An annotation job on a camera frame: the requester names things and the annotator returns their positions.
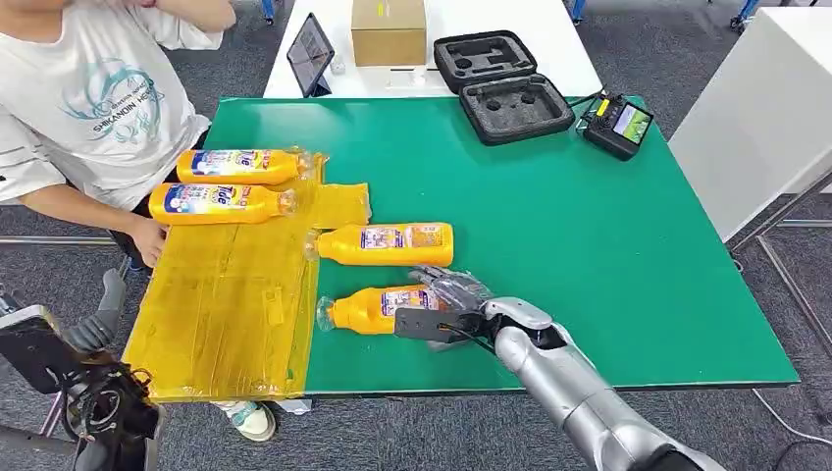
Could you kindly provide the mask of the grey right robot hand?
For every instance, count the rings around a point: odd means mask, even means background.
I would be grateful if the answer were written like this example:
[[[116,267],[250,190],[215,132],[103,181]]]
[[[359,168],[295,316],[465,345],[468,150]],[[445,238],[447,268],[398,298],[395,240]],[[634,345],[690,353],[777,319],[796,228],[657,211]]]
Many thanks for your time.
[[[479,310],[493,292],[468,272],[457,272],[437,266],[412,267],[408,277],[425,285],[452,310]]]

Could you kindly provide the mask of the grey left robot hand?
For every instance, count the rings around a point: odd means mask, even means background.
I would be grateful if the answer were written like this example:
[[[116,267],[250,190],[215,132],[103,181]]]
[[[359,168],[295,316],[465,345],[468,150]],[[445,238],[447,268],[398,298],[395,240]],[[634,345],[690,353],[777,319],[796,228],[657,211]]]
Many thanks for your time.
[[[127,285],[124,273],[108,270],[102,277],[104,293],[97,310],[65,332],[65,339],[81,353],[103,350],[114,339],[124,313]]]

